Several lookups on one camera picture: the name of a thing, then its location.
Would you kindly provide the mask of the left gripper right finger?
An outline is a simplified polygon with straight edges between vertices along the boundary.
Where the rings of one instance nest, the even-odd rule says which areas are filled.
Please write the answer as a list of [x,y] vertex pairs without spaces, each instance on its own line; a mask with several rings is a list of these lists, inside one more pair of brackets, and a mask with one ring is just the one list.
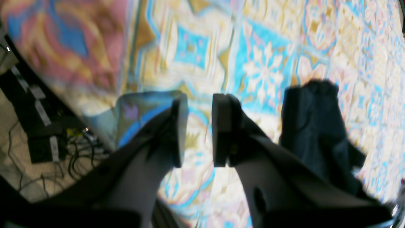
[[215,167],[235,168],[255,228],[385,228],[391,212],[324,182],[276,145],[230,94],[214,94]]

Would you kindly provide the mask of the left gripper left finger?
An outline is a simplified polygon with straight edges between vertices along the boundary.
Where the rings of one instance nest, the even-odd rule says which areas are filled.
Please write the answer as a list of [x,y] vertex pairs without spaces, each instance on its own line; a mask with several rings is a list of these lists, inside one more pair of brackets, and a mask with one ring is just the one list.
[[2,228],[183,228],[157,201],[165,175],[184,158],[185,94],[145,94],[162,111],[99,166],[56,196],[29,203],[1,178]]

